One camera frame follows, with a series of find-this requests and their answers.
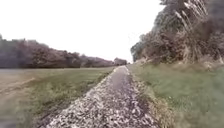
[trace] field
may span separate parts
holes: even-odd
[[[113,68],[0,70],[0,127],[31,128],[82,96]]]
[[[162,126],[171,128],[224,127],[224,68],[214,71],[171,66],[132,65],[142,92],[154,102]]]

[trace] overcast sky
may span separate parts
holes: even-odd
[[[159,0],[0,0],[0,33],[131,61],[130,47],[150,31],[162,8]]]

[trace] gravel path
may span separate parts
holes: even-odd
[[[46,128],[158,128],[125,66],[116,68]]]

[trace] grass verge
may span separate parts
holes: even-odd
[[[16,85],[17,87],[14,89],[11,87],[12,89],[8,89],[7,93],[1,94],[0,113],[5,116],[0,116],[0,126],[1,122],[7,126],[14,127],[16,125],[16,127],[21,128],[45,125],[49,121],[47,117],[60,112],[61,109],[69,105],[70,101],[82,96],[107,76],[112,69],[88,68],[58,69],[58,71],[52,71],[52,69],[19,71],[18,75],[29,72],[28,76],[32,76],[33,80]],[[16,72],[14,76],[17,76],[18,70],[10,70],[10,72]]]
[[[167,65],[129,68],[144,82],[142,92],[154,102],[162,127],[223,128],[224,68],[210,72]]]

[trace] grass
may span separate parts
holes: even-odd
[[[142,91],[155,103],[161,126],[224,127],[224,68],[214,71],[176,69],[167,65],[129,68],[144,81]]]
[[[0,70],[0,127],[45,123],[43,117],[67,107],[112,69]]]

